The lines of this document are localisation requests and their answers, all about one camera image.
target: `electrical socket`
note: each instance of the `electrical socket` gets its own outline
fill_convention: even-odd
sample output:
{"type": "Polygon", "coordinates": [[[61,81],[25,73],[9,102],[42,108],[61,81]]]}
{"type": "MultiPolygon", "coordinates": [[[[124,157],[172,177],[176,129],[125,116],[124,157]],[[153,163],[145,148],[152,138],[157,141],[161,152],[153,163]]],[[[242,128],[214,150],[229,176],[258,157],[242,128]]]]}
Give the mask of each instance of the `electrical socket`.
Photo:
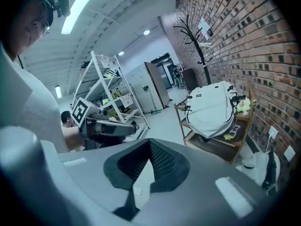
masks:
{"type": "Polygon", "coordinates": [[[271,126],[271,128],[269,129],[269,135],[275,139],[275,137],[277,136],[278,131],[275,129],[275,127],[271,126]]]}
{"type": "Polygon", "coordinates": [[[291,159],[293,158],[293,156],[295,156],[295,151],[293,150],[293,148],[291,147],[291,145],[288,146],[288,148],[286,149],[286,151],[284,152],[284,156],[286,157],[286,159],[288,161],[291,161],[291,159]]]}

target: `cable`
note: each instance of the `cable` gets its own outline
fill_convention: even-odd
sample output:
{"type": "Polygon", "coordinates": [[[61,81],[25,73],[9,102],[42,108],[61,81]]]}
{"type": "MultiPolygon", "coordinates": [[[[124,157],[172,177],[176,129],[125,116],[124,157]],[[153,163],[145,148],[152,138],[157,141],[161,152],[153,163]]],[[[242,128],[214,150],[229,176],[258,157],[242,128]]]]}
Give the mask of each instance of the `cable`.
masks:
{"type": "Polygon", "coordinates": [[[22,60],[20,59],[20,56],[18,55],[17,57],[18,57],[18,60],[20,62],[21,68],[24,69],[23,64],[22,64],[22,60]]]}
{"type": "Polygon", "coordinates": [[[268,140],[268,145],[267,145],[267,149],[265,150],[265,152],[267,152],[267,150],[268,150],[268,147],[269,147],[269,141],[270,141],[270,139],[271,139],[271,135],[269,136],[269,140],[268,140]]]}
{"type": "Polygon", "coordinates": [[[136,127],[136,130],[139,130],[139,125],[137,124],[137,122],[135,121],[132,121],[131,125],[135,126],[136,127]]]}

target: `black coat rack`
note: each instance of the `black coat rack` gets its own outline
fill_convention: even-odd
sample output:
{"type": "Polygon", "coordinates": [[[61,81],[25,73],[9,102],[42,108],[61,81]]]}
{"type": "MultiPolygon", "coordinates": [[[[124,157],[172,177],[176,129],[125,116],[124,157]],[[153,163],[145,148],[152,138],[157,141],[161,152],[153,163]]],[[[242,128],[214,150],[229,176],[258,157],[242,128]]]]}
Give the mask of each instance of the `black coat rack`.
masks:
{"type": "Polygon", "coordinates": [[[207,68],[205,62],[209,62],[212,58],[210,58],[209,60],[205,60],[204,59],[204,55],[203,55],[202,49],[200,48],[200,46],[198,44],[198,38],[200,37],[199,33],[201,32],[202,28],[197,31],[196,36],[193,36],[193,33],[191,32],[191,30],[190,30],[190,28],[188,26],[188,18],[189,18],[189,15],[187,15],[186,23],[181,19],[181,21],[182,21],[182,23],[184,24],[185,27],[174,26],[174,28],[183,28],[185,31],[181,30],[181,32],[184,33],[184,34],[186,34],[186,35],[188,35],[188,38],[186,38],[186,39],[190,39],[191,40],[191,42],[187,42],[185,44],[191,44],[191,43],[193,43],[194,46],[196,47],[197,52],[198,52],[198,54],[199,54],[199,56],[201,58],[201,61],[199,61],[198,64],[199,65],[203,65],[203,68],[204,68],[204,71],[205,71],[205,75],[206,75],[206,79],[207,79],[207,83],[208,83],[208,85],[210,85],[211,84],[210,75],[209,75],[208,68],[207,68]]]}

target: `yellow plush toy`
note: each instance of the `yellow plush toy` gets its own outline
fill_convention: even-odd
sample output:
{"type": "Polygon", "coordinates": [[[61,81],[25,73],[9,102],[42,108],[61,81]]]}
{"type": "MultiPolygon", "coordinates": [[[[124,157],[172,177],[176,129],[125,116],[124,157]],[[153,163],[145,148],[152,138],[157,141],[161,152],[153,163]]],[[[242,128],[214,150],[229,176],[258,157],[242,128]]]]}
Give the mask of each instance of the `yellow plush toy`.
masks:
{"type": "Polygon", "coordinates": [[[248,110],[251,109],[250,107],[251,101],[249,98],[245,98],[244,100],[241,100],[239,104],[237,105],[237,110],[236,112],[247,112],[248,110]]]}

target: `person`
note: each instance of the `person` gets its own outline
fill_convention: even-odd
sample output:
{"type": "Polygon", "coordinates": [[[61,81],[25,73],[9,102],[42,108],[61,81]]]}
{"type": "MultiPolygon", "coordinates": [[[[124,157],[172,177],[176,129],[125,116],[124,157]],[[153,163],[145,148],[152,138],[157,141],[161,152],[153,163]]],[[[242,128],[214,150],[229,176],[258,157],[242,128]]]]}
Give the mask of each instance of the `person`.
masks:
{"type": "Polygon", "coordinates": [[[62,112],[61,121],[62,121],[63,127],[65,127],[65,128],[71,128],[74,126],[74,120],[71,117],[70,111],[62,112]]]}
{"type": "Polygon", "coordinates": [[[1,41],[0,126],[31,130],[39,140],[52,142],[58,153],[65,153],[70,150],[57,102],[41,81],[15,63],[18,55],[49,33],[55,10],[51,0],[25,0],[1,41]]]}
{"type": "Polygon", "coordinates": [[[74,120],[72,119],[69,111],[62,112],[61,121],[62,132],[68,149],[72,151],[82,148],[85,144],[85,140],[80,135],[79,127],[74,126],[74,120]]]}
{"type": "Polygon", "coordinates": [[[180,72],[177,69],[177,66],[174,65],[174,83],[177,84],[178,89],[182,89],[182,81],[181,81],[181,77],[180,77],[180,72]]]}

